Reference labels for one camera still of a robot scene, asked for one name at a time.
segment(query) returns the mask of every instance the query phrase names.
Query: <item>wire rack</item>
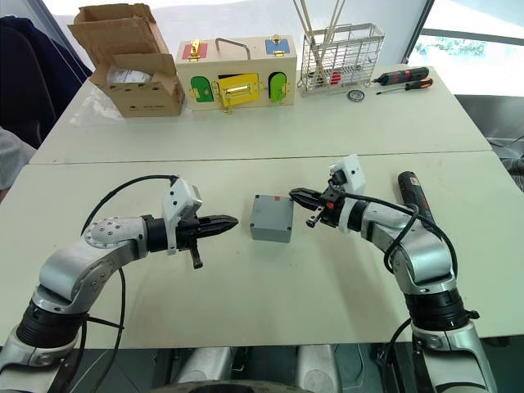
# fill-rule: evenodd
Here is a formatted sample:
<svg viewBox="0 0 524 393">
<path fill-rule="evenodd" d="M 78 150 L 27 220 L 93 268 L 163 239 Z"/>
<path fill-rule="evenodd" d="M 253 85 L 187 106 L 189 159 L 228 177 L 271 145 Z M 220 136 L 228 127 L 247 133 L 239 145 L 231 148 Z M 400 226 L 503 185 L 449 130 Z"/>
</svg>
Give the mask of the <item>wire rack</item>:
<svg viewBox="0 0 524 393">
<path fill-rule="evenodd" d="M 384 41 L 384 33 L 371 23 L 339 25 L 331 40 L 329 35 L 321 29 L 304 36 L 300 83 L 306 93 L 368 83 Z"/>
</svg>

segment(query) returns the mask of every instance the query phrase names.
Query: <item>screwdriver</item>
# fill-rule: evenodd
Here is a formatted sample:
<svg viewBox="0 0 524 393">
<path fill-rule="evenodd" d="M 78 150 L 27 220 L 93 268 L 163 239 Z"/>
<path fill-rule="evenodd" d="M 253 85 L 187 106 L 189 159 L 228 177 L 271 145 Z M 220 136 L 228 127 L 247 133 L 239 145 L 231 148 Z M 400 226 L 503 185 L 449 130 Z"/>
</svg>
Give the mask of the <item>screwdriver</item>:
<svg viewBox="0 0 524 393">
<path fill-rule="evenodd" d="M 386 90 L 385 92 L 378 92 L 377 94 L 394 92 L 396 90 L 414 90 L 416 88 L 429 88 L 433 84 L 433 79 L 425 78 L 422 80 L 415 80 L 414 82 L 408 82 L 403 88 L 393 88 L 392 90 Z"/>
<path fill-rule="evenodd" d="M 411 70 L 385 72 L 378 78 L 374 79 L 373 82 L 379 83 L 382 86 L 387 86 L 388 84 L 402 84 L 403 82 L 424 79 L 428 74 L 429 69 L 427 67 L 418 67 L 412 68 Z"/>
</svg>

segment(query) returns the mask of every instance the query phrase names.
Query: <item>wooden lock box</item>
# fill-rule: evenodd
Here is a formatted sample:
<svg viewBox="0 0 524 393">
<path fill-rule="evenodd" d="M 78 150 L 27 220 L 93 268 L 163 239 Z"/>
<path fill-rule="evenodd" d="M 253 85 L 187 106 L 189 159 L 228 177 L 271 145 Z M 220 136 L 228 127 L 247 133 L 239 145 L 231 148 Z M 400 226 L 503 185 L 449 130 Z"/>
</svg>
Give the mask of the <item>wooden lock box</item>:
<svg viewBox="0 0 524 393">
<path fill-rule="evenodd" d="M 193 40 L 180 44 L 175 65 L 194 111 L 291 105 L 296 50 L 291 35 Z"/>
</svg>

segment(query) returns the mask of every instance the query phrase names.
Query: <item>white table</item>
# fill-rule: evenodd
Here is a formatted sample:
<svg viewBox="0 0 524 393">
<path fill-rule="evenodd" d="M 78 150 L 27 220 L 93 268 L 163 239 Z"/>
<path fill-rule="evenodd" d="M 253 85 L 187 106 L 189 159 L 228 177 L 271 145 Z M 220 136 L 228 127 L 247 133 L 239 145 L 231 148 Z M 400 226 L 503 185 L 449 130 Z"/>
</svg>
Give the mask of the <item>white table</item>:
<svg viewBox="0 0 524 393">
<path fill-rule="evenodd" d="M 400 201 L 398 173 L 420 178 L 436 222 L 459 262 L 458 287 L 476 309 L 481 336 L 524 333 L 524 195 L 493 152 L 362 156 L 367 195 Z M 78 238 L 90 210 L 124 181 L 180 174 L 199 187 L 199 215 L 239 218 L 233 230 L 200 241 L 203 269 L 183 252 L 164 252 L 124 271 L 128 307 L 123 347 L 292 345 L 387 341 L 408 316 L 382 253 L 358 233 L 318 225 L 295 207 L 290 244 L 249 234 L 256 193 L 322 190 L 337 159 L 223 160 L 107 165 L 29 165 L 0 205 L 0 337 L 20 321 L 47 255 Z M 166 181 L 136 184 L 98 217 L 160 216 Z M 112 278 L 91 313 L 118 320 L 120 280 Z M 402 339 L 408 340 L 405 333 Z M 115 332 L 90 325 L 88 347 L 113 346 Z"/>
<path fill-rule="evenodd" d="M 375 75 L 406 65 L 379 67 Z M 293 106 L 190 111 L 179 117 L 123 119 L 93 84 L 79 90 L 32 164 L 259 159 L 436 151 L 490 151 L 491 147 L 435 70 L 432 87 L 377 96 L 392 88 L 300 97 Z M 93 106 L 106 110 L 104 116 Z"/>
</svg>

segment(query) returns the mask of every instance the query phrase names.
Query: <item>gray plastic box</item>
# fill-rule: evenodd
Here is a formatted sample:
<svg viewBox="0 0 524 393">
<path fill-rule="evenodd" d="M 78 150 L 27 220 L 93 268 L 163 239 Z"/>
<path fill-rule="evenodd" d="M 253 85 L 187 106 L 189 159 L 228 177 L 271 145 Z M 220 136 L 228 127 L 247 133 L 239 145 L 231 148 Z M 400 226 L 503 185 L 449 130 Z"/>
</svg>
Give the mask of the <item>gray plastic box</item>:
<svg viewBox="0 0 524 393">
<path fill-rule="evenodd" d="M 289 243 L 293 227 L 293 201 L 286 196 L 256 195 L 250 230 L 255 240 Z"/>
</svg>

